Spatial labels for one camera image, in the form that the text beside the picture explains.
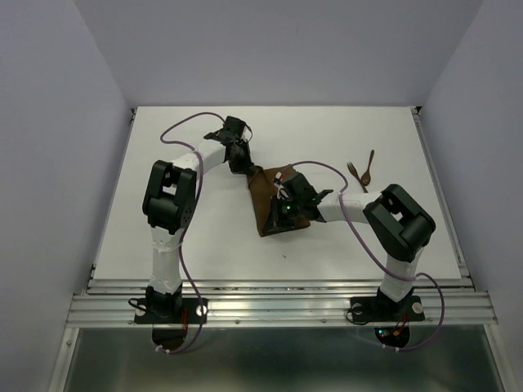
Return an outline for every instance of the wooden spoon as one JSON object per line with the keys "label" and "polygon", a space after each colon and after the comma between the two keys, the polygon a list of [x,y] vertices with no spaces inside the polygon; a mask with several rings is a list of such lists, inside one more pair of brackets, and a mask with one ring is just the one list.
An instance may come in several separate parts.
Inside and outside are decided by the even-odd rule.
{"label": "wooden spoon", "polygon": [[363,175],[361,176],[361,183],[365,186],[370,184],[370,164],[373,162],[373,158],[374,158],[374,150],[372,150],[370,152],[369,165],[367,166],[367,171],[365,173],[363,173]]}

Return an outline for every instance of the white wall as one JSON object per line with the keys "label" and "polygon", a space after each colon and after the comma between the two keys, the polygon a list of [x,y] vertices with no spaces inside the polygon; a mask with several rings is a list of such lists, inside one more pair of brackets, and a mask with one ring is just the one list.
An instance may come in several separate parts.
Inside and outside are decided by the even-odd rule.
{"label": "white wall", "polygon": [[75,0],[132,105],[422,105],[480,0]]}
{"label": "white wall", "polygon": [[523,2],[487,0],[422,123],[475,282],[523,372]]}
{"label": "white wall", "polygon": [[46,390],[85,286],[129,125],[75,5],[0,12],[0,390]]}

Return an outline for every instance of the black mounting bracket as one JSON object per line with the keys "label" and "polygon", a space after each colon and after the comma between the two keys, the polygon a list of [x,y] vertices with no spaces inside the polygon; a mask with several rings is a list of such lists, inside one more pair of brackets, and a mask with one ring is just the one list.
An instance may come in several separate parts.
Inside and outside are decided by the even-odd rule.
{"label": "black mounting bracket", "polygon": [[419,296],[413,296],[412,293],[413,288],[399,302],[394,302],[382,294],[379,289],[376,296],[352,297],[349,310],[351,319],[356,324],[393,323],[402,316],[406,316],[407,322],[424,321],[422,300]]}
{"label": "black mounting bracket", "polygon": [[136,324],[182,324],[185,312],[188,324],[207,322],[208,299],[202,298],[205,308],[202,320],[198,298],[182,298],[181,286],[173,294],[160,294],[148,286],[145,298],[135,301],[136,305],[133,307],[136,309]]}

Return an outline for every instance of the robotic arm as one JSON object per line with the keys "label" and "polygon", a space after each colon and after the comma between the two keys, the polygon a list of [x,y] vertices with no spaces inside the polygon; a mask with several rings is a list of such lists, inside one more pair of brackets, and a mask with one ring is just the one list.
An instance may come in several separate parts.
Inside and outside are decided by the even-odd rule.
{"label": "robotic arm", "polygon": [[[272,200],[273,214],[281,217],[276,221],[292,222],[298,215],[324,223],[346,221],[339,197],[332,190],[317,193],[299,172],[276,182],[287,195],[286,199]],[[342,204],[352,222],[372,227],[387,252],[387,273],[376,297],[351,299],[353,319],[358,323],[389,322],[405,314],[408,321],[423,321],[421,300],[412,295],[413,278],[419,257],[436,229],[434,220],[399,185],[371,194],[344,194]]]}
{"label": "robotic arm", "polygon": [[[136,323],[179,321],[181,276],[178,248],[194,215],[199,171],[205,174],[228,162],[234,174],[248,174],[253,169],[253,162],[248,142],[244,139],[245,127],[245,122],[227,117],[223,128],[207,134],[194,152],[171,162],[157,161],[153,165],[142,205],[153,236],[153,275],[145,299],[137,301],[141,312],[136,314]],[[202,167],[195,152],[202,158]],[[174,194],[165,190],[172,187]]]}
{"label": "robotic arm", "polygon": [[[138,310],[135,323],[204,323],[203,309],[201,318],[194,316],[198,311],[189,311],[186,314],[193,318],[182,320],[179,246],[194,214],[197,178],[225,162],[234,174],[248,174],[253,170],[248,141],[244,139],[245,127],[245,122],[227,117],[223,128],[207,134],[194,152],[153,165],[142,206],[153,236],[153,276],[145,298],[131,304]],[[196,152],[203,161],[202,166]],[[284,195],[271,199],[266,232],[291,229],[298,216],[323,223],[346,221],[348,217],[352,222],[370,225],[386,250],[386,267],[380,265],[386,274],[377,295],[351,298],[348,313],[352,320],[347,316],[349,321],[364,325],[394,322],[403,317],[405,325],[407,321],[425,319],[421,300],[413,296],[413,281],[419,257],[436,224],[403,188],[389,185],[378,193],[344,194],[340,204],[338,195],[331,189],[317,193],[299,172],[275,182],[284,190]],[[185,310],[198,309],[198,306],[194,298],[183,300]],[[378,331],[378,339],[388,339],[381,329]],[[404,341],[394,341],[397,337],[394,335],[387,344],[403,345]]]}

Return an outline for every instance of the glass panel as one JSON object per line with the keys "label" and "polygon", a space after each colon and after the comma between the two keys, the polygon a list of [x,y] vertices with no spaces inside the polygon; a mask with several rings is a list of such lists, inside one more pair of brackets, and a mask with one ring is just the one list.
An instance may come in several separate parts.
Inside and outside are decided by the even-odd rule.
{"label": "glass panel", "polygon": [[[432,327],[411,329],[411,344]],[[189,352],[154,352],[149,329],[80,332],[66,390],[496,391],[482,326],[444,327],[409,353],[383,350],[371,328],[203,330]]]}

